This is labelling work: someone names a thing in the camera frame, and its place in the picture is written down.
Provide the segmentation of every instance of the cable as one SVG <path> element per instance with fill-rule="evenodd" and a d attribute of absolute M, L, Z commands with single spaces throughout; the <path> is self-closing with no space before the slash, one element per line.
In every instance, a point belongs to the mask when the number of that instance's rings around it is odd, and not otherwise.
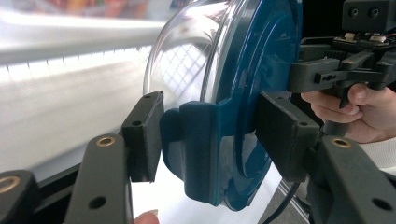
<path fill-rule="evenodd" d="M 295 192 L 297 191 L 298 187 L 300 187 L 300 183 L 293 183 L 291 185 L 291 188 L 289 189 L 288 194 L 286 194 L 285 199 L 283 199 L 282 203 L 275 210 L 275 212 L 271 216 L 269 216 L 267 219 L 265 219 L 262 224 L 268 224 L 268 223 L 274 221 L 283 212 L 283 210 L 285 210 L 285 208 L 288 206 L 291 199 L 293 198 Z"/>

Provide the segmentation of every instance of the human hand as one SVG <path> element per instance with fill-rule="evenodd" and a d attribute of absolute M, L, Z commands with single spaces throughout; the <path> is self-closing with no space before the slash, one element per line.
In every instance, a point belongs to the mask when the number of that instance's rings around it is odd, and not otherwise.
<path fill-rule="evenodd" d="M 160 221 L 153 212 L 145 212 L 134 219 L 134 224 L 160 224 Z"/>
<path fill-rule="evenodd" d="M 396 136 L 396 93 L 385 88 L 373 91 L 356 84 L 348 93 L 349 105 L 339 109 L 340 99 L 320 91 L 302 93 L 315 114 L 325 120 L 349 123 L 346 137 L 372 143 Z"/>

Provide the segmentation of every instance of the finger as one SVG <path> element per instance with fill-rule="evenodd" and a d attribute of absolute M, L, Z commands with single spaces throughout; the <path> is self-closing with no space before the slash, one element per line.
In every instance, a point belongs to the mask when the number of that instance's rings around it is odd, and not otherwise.
<path fill-rule="evenodd" d="M 319 105 L 338 113 L 356 115 L 360 111 L 359 108 L 353 104 L 348 104 L 347 106 L 340 109 L 339 105 L 341 100 L 339 98 L 327 95 L 320 91 L 302 93 L 301 97 L 311 105 Z"/>
<path fill-rule="evenodd" d="M 363 113 L 358 111 L 358 113 L 349 115 L 345 113 L 336 112 L 328 109 L 327 107 L 321 105 L 311 105 L 312 110 L 315 115 L 323 120 L 331 120 L 338 123 L 350 123 L 363 116 Z"/>
<path fill-rule="evenodd" d="M 396 95 L 388 88 L 382 91 L 374 91 L 364 84 L 356 84 L 349 89 L 348 98 L 353 105 L 385 107 L 395 100 Z"/>
<path fill-rule="evenodd" d="M 134 224 L 159 224 L 157 215 L 153 212 L 145 212 L 134 219 Z"/>

